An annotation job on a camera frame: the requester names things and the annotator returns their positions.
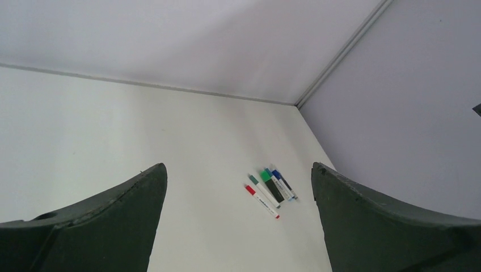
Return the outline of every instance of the blue marker cap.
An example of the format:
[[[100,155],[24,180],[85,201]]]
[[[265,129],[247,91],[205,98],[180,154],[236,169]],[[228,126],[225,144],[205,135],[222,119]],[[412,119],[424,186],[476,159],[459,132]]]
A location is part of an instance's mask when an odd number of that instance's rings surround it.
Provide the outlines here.
[[[278,179],[281,179],[281,173],[277,169],[272,170],[272,174]]]
[[[272,174],[271,170],[269,170],[269,168],[264,168],[264,170],[269,174],[269,177],[273,176],[273,174]]]

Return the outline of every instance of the marker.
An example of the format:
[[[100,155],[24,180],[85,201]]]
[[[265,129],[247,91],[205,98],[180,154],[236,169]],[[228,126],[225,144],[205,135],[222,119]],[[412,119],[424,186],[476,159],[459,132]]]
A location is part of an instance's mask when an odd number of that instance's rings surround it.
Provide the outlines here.
[[[269,213],[272,214],[272,216],[274,216],[276,219],[280,217],[273,208],[271,208],[262,198],[259,197],[258,194],[256,194],[253,188],[251,188],[249,185],[246,185],[246,189],[262,204],[262,206],[264,206],[264,208],[269,211]]]
[[[284,186],[282,184],[281,181],[279,181],[271,172],[271,170],[269,170],[269,168],[265,168],[264,169],[268,174],[269,174],[269,177],[271,178],[272,181],[274,181],[274,183],[277,185],[277,187],[279,188],[279,191],[281,191],[281,194],[284,198],[286,198],[288,201],[291,201],[294,199],[294,196],[292,195],[292,193],[287,189],[286,186]]]
[[[271,177],[269,177],[269,174],[266,171],[261,171],[260,177],[261,177],[262,181],[264,181],[265,185],[267,186],[267,189],[269,189],[269,191],[271,191],[272,196],[279,203],[284,201],[284,197],[282,196],[281,192],[279,190],[277,190],[277,187],[274,184],[274,181],[271,180]]]
[[[294,192],[294,190],[289,186],[289,184],[287,183],[287,181],[285,180],[285,178],[281,175],[281,173],[277,170],[277,169],[274,169],[272,170],[272,174],[274,176],[277,177],[278,180],[281,180],[284,182],[284,184],[287,186],[287,188],[290,190],[290,192],[292,193],[292,195],[294,196],[294,199],[297,199],[297,195],[296,193]]]
[[[277,209],[281,207],[279,202],[271,195],[271,193],[269,193],[269,191],[262,184],[257,181],[257,179],[253,175],[249,175],[249,178],[254,183],[254,185],[256,185],[257,188],[259,188],[259,190],[265,195],[265,197],[267,197],[267,199],[271,201],[272,204],[274,204],[274,207],[276,207]]]

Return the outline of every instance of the gray wall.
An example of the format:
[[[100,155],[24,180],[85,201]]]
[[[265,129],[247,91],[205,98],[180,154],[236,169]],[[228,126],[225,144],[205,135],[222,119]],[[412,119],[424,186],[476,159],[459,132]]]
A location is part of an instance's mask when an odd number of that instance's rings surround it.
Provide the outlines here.
[[[481,1],[395,1],[301,109],[338,171],[481,219]]]

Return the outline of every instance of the green marker cap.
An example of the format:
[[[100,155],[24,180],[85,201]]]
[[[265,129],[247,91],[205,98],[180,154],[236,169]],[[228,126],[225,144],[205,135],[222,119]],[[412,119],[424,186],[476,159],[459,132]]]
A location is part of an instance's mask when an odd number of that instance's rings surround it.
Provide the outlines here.
[[[268,181],[268,180],[271,179],[271,177],[269,176],[269,174],[268,174],[266,171],[262,171],[262,172],[260,173],[260,177],[262,178],[262,180],[263,180],[264,182],[266,182],[266,181]]]
[[[253,175],[249,175],[249,179],[254,183],[254,185],[257,185],[257,183],[259,183]]]

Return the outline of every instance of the white wall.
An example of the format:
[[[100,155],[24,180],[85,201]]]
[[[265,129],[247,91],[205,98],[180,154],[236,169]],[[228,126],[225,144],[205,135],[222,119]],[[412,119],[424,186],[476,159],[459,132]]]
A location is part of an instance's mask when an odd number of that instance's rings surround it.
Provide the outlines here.
[[[149,271],[330,271],[295,107],[0,68],[0,222],[30,220],[165,163]],[[243,188],[274,163],[299,195],[274,219]]]
[[[301,112],[337,170],[481,219],[481,2],[395,1]]]
[[[10,0],[0,62],[293,104],[379,0]]]

